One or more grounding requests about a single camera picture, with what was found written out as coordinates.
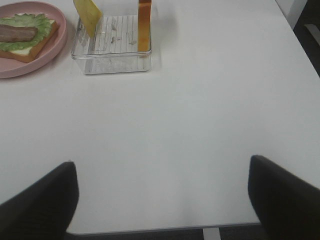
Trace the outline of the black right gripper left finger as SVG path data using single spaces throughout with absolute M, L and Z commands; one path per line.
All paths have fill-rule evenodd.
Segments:
M 0 238 L 62 240 L 78 201 L 76 166 L 67 161 L 0 205 Z

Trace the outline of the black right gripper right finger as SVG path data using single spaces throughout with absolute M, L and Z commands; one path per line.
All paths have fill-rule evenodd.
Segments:
M 248 196 L 271 240 L 320 238 L 320 190 L 262 155 L 250 158 Z

